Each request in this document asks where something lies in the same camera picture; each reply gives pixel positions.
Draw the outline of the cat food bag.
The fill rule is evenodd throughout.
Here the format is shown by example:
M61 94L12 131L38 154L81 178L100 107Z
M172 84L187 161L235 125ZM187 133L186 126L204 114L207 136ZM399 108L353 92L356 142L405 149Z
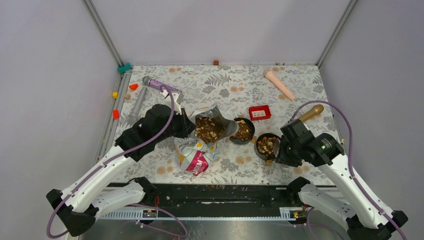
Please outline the cat food bag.
M239 126L236 121L223 114L217 104L195 109L188 118L196 124L198 117L212 117L224 127L224 133L215 142L205 143L195 136L195 130L189 138L174 138L180 168L193 176L205 172L219 158L225 141L233 136Z

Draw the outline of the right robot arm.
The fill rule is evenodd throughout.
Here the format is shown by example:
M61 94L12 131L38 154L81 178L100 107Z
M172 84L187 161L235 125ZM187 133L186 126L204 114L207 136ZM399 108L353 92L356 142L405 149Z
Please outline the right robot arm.
M287 186L287 201L302 203L327 215L346 231L352 240L388 240L409 219L401 210L386 205L349 163L348 155L336 139L327 133L314 136L295 119L281 127L277 162L290 167L309 163L325 174L345 201L323 192L304 177Z

